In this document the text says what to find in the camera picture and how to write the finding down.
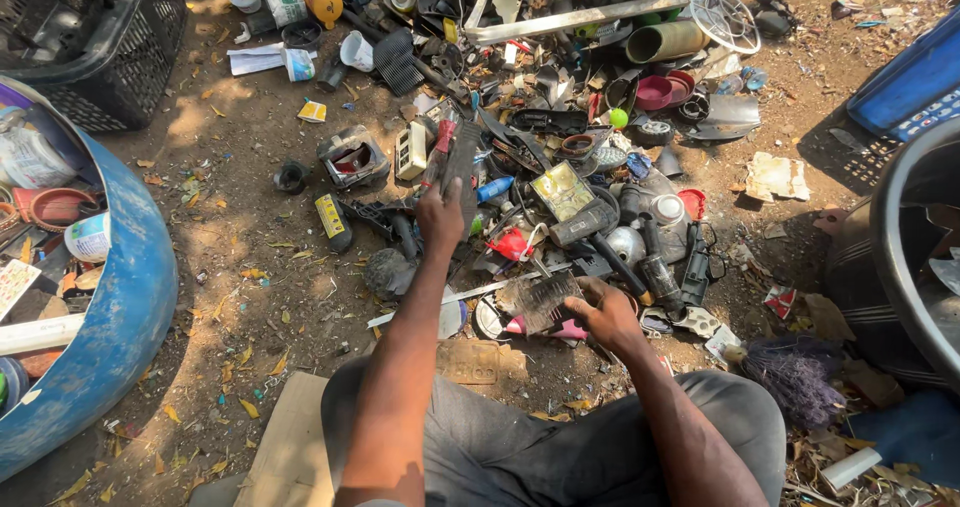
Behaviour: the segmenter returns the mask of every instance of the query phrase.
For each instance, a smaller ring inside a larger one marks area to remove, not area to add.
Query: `grey pants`
[[[366,363],[359,358],[343,365],[323,393],[334,488],[343,476]],[[775,506],[784,484],[786,430],[770,394],[718,370],[686,373],[677,382]],[[541,420],[435,377],[423,429],[426,504],[669,505],[645,418],[633,394],[576,422]]]

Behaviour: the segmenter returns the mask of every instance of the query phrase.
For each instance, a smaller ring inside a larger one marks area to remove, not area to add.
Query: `hand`
[[[460,213],[460,193],[464,182],[454,177],[440,196],[440,187],[432,186],[416,203],[416,225],[423,237],[424,255],[453,255],[464,233],[464,217]]]
[[[637,343],[647,342],[626,293],[596,276],[578,276],[577,285],[586,300],[569,296],[563,305],[586,322],[600,345],[621,356]]]

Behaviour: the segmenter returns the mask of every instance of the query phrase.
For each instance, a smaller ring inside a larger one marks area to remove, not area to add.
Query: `white lid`
[[[651,207],[660,223],[673,223],[684,216],[684,201],[676,195],[659,195]]]

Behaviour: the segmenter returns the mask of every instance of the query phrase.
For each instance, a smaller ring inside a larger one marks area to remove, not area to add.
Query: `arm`
[[[373,351],[357,396],[353,433],[334,504],[369,499],[424,504],[424,421],[437,360],[444,281],[464,230],[460,179],[441,198],[433,187],[416,205],[423,261]]]
[[[564,304],[630,371],[673,505],[766,507],[750,469],[660,364],[627,296],[599,278],[583,277],[577,282],[596,307],[575,297]]]

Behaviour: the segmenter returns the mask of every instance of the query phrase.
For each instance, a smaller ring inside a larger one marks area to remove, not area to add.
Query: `dirt ground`
[[[846,118],[844,104],[872,73],[941,18],[953,0],[866,0],[868,12],[858,21],[871,12],[879,14],[880,8],[900,6],[907,12],[906,28],[896,33],[885,27],[855,29],[853,19],[833,21],[833,0],[786,1],[796,8],[800,32],[787,41],[765,42],[759,54],[744,59],[744,64],[770,73],[769,84],[759,93],[762,127],[730,143],[681,142],[677,150],[686,176],[677,185],[705,193],[707,219],[720,248],[742,240],[765,265],[785,268],[798,289],[819,292],[830,239],[812,221],[828,204],[849,208],[870,194],[891,148],[858,130]],[[384,85],[351,71],[345,83],[360,99],[350,111],[341,107],[353,101],[346,89],[328,95],[313,82],[291,84],[283,69],[234,78],[226,51],[236,47],[233,37],[241,13],[229,0],[187,2],[192,13],[169,82],[170,96],[162,97],[152,124],[141,132],[97,138],[132,170],[163,179],[163,184],[148,187],[170,220],[180,273],[170,334],[139,387],[100,424],[68,443],[84,452],[85,465],[57,465],[62,452],[55,451],[43,461],[45,484],[14,496],[21,502],[15,499],[13,504],[45,504],[85,467],[103,462],[106,466],[71,499],[75,505],[101,504],[98,496],[111,484],[116,491],[112,505],[181,505],[195,478],[206,476],[214,464],[227,461],[222,473],[206,477],[208,482],[250,468],[284,378],[296,370],[330,377],[375,339],[366,322],[384,306],[365,296],[362,267],[356,264],[384,243],[365,226],[354,225],[358,237],[353,249],[331,254],[311,204],[313,194],[332,190],[330,185],[314,173],[305,193],[289,196],[274,190],[272,177],[287,158],[316,166],[318,142],[354,124],[366,125],[392,157],[402,129],[400,107],[416,92],[397,98]],[[224,36],[225,29],[230,33]],[[325,33],[316,62],[337,50],[347,32],[346,24],[338,22]],[[255,37],[246,46],[278,40],[278,35]],[[305,97],[326,104],[326,123],[296,119]],[[828,132],[834,126],[858,135],[870,145],[871,154],[846,154],[846,147]],[[810,201],[760,204],[728,190],[745,176],[744,165],[758,150],[804,160]],[[144,169],[137,161],[155,165]],[[196,203],[184,204],[185,192],[178,186],[199,167],[205,167],[206,179]],[[407,192],[392,181],[391,175],[387,188],[363,199],[386,200]],[[763,228],[773,222],[784,224],[786,237],[762,237]],[[294,258],[304,251],[312,255]],[[250,268],[266,271],[269,286],[240,275]],[[201,273],[207,276],[203,285],[196,281]],[[707,296],[705,306],[741,338],[762,334],[745,330],[743,317],[751,308],[765,309],[764,295],[738,271],[732,269]],[[772,314],[764,313],[777,325]],[[348,356],[337,352],[342,341],[353,349]],[[715,366],[702,341],[678,334],[653,343],[682,372]],[[556,412],[560,402],[577,394],[594,399],[602,389],[623,392],[630,387],[623,370],[600,372],[604,361],[582,345],[576,350],[557,341],[511,345],[529,356],[529,380],[477,390],[524,411]],[[248,347],[249,360],[237,364],[235,356]],[[283,357],[285,366],[278,366]],[[225,363],[235,366],[226,372]],[[275,368],[278,374],[270,375]],[[226,373],[232,378],[223,381]],[[260,417],[251,418],[240,399],[253,403]],[[167,406],[180,422],[164,412]],[[114,431],[133,439],[116,439],[107,432],[114,421]],[[114,456],[117,446],[122,451]],[[5,486],[16,486],[18,478]]]

